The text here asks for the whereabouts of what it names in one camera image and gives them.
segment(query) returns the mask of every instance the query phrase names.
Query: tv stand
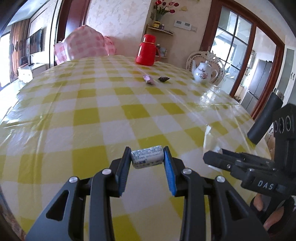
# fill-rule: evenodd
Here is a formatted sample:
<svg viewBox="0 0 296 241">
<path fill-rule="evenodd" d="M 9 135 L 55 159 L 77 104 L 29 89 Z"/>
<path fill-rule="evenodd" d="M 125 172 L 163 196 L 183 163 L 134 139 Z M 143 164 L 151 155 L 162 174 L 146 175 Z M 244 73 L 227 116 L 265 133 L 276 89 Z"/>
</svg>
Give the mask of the tv stand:
<svg viewBox="0 0 296 241">
<path fill-rule="evenodd" d="M 18 68 L 18 78 L 24 83 L 30 82 L 38 74 L 46 70 L 46 64 L 33 64 L 26 65 L 25 67 Z"/>
</svg>

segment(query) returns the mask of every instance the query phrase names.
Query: black cylindrical handle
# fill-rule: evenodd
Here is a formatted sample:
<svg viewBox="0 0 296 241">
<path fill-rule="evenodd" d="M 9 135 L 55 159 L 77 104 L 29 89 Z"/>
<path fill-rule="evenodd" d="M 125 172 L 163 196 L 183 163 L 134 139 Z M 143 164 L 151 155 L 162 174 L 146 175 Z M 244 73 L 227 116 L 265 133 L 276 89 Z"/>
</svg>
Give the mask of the black cylindrical handle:
<svg viewBox="0 0 296 241">
<path fill-rule="evenodd" d="M 277 89 L 274 89 L 261 114 L 247 134 L 251 142 L 256 145 L 259 143 L 272 124 L 274 112 L 282 107 L 283 100 L 284 95 Z"/>
</svg>

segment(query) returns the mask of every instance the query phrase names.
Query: wall-mounted television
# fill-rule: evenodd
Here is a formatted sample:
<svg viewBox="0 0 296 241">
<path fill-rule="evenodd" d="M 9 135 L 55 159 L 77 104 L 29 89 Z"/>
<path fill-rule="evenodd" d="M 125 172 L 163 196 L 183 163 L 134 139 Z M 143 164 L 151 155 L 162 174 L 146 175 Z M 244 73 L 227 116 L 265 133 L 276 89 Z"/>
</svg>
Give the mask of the wall-mounted television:
<svg viewBox="0 0 296 241">
<path fill-rule="evenodd" d="M 41 51 L 41 34 L 42 29 L 30 36 L 30 55 Z"/>
</svg>

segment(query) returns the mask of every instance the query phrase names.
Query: yellow and white tablecloth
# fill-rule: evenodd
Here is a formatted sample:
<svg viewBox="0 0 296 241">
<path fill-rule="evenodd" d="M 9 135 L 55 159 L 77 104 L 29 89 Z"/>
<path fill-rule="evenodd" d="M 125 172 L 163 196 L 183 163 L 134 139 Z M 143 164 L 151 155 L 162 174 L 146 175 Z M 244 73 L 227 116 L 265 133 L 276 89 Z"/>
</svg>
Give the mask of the yellow and white tablecloth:
<svg viewBox="0 0 296 241">
<path fill-rule="evenodd" d="M 170 79 L 148 85 L 145 74 Z M 204 164 L 206 150 L 270 157 L 264 140 L 248 141 L 253 120 L 234 99 L 161 62 L 147 67 L 124 56 L 70 61 L 34 78 L 17 98 L 0 125 L 0 178 L 25 231 L 68 178 L 93 176 L 126 146 L 168 145 L 172 156 L 210 178 L 220 173 Z M 253 193 L 223 175 L 250 201 Z M 111 208 L 116 240 L 179 238 L 183 198 L 171 196 L 163 165 L 131 167 L 126 191 L 111 199 Z"/>
</svg>

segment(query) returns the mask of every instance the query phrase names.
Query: thermos lid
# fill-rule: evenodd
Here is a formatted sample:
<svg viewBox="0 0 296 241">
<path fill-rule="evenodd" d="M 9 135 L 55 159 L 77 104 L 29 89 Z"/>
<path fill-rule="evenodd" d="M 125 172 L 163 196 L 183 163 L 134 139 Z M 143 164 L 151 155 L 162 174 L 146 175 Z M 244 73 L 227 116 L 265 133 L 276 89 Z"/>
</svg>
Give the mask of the thermos lid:
<svg viewBox="0 0 296 241">
<path fill-rule="evenodd" d="M 274 89 L 274 93 L 282 100 L 284 101 L 284 95 L 282 92 L 280 92 L 277 88 Z"/>
<path fill-rule="evenodd" d="M 155 39 L 156 39 L 155 36 L 150 35 L 150 34 L 145 34 L 145 35 L 144 35 L 144 40 L 143 40 L 143 42 L 154 44 L 154 43 L 155 43 Z"/>
</svg>

